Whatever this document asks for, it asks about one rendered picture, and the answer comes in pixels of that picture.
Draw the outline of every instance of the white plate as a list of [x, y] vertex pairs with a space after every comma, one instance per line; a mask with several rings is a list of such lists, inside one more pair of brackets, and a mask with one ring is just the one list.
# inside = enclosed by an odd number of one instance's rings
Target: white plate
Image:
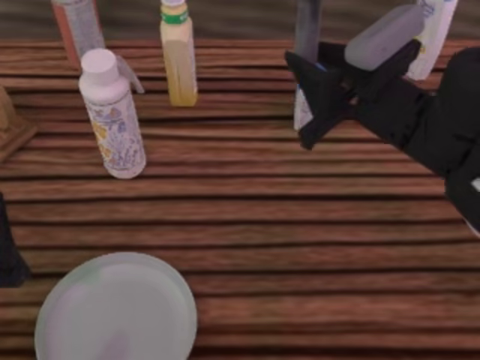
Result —
[[167, 263], [112, 253], [67, 274], [37, 318], [37, 360], [185, 360], [197, 333], [194, 297]]

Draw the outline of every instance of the wooden object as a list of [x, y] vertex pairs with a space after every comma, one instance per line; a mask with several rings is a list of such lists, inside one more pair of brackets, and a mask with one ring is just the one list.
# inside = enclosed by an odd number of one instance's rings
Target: wooden object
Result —
[[12, 100], [0, 86], [0, 163], [29, 141], [37, 132], [30, 121], [17, 116]]
[[[449, 42], [449, 57], [479, 42]], [[199, 103], [169, 105], [157, 41], [109, 42], [143, 77], [148, 165], [105, 172], [61, 43], [0, 41], [0, 83], [39, 135], [0, 168], [33, 278], [0, 290], [0, 359], [34, 360], [38, 309], [80, 263], [140, 251], [196, 296], [192, 359], [480, 359], [480, 241], [443, 182], [346, 121], [303, 150], [292, 41], [196, 40]]]

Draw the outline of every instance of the bottle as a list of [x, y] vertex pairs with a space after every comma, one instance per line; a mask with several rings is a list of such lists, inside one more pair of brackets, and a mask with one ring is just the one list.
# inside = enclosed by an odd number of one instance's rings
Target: bottle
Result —
[[95, 0], [52, 0], [67, 57], [80, 69], [80, 59], [89, 50], [104, 48]]
[[458, 0], [417, 0], [423, 8], [424, 31], [416, 38], [420, 53], [406, 74], [412, 80], [425, 80], [434, 69], [449, 33]]
[[197, 102], [194, 26], [185, 0], [162, 0], [160, 36], [170, 103], [192, 107]]
[[[132, 179], [146, 165], [142, 134], [130, 89], [130, 82], [136, 79], [128, 79], [125, 61], [108, 49], [89, 50], [82, 57], [81, 65], [79, 90], [97, 138], [103, 165], [117, 179]], [[138, 84], [137, 91], [143, 92]]]

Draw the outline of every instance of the gray plastic part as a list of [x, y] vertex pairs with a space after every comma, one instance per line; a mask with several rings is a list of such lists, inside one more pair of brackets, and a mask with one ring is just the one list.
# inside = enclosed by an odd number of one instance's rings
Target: gray plastic part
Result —
[[362, 70], [373, 71], [420, 35], [424, 27], [421, 6], [396, 7], [347, 44], [345, 60]]

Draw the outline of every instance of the dark blue object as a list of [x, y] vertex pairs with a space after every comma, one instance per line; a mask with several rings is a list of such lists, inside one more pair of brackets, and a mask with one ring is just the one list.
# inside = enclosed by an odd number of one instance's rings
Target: dark blue object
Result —
[[480, 231], [480, 193], [472, 184], [480, 177], [480, 47], [455, 54], [437, 94], [430, 94], [403, 78], [420, 46], [412, 40], [374, 71], [347, 64], [340, 44], [319, 46], [327, 71], [286, 52], [313, 114], [298, 132], [301, 144], [312, 149], [339, 122], [357, 119], [445, 179], [447, 198]]
[[0, 193], [0, 288], [20, 287], [30, 276], [30, 269], [15, 246]]

